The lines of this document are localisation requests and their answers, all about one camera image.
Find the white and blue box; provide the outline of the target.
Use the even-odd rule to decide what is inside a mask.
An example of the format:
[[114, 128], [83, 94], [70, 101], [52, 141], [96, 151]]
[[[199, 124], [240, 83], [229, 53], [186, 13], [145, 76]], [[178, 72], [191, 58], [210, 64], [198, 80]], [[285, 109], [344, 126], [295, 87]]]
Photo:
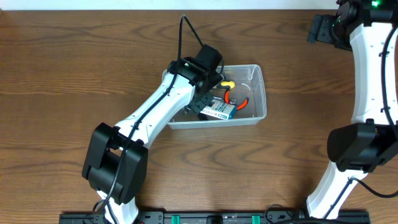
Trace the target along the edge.
[[220, 100], [212, 100], [201, 111], [201, 114], [217, 119], [232, 119], [237, 112], [237, 106]]

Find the stubby yellow black screwdriver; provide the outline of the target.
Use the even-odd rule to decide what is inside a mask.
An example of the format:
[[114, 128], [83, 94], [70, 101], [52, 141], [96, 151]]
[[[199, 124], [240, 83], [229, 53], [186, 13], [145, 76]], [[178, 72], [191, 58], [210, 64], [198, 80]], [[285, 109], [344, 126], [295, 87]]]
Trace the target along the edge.
[[225, 90], [230, 90], [233, 89], [236, 86], [234, 81], [222, 81], [217, 85], [217, 88], [219, 89], [225, 89]]

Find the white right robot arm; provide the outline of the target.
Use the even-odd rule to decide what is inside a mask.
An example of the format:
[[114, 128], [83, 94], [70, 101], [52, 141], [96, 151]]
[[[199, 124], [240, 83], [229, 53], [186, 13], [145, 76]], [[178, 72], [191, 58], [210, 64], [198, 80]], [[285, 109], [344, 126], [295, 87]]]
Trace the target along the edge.
[[336, 220], [356, 185], [397, 155], [397, 0], [338, 0], [334, 15], [317, 14], [309, 42], [352, 52], [354, 109], [327, 140], [329, 163], [306, 199], [307, 215]]

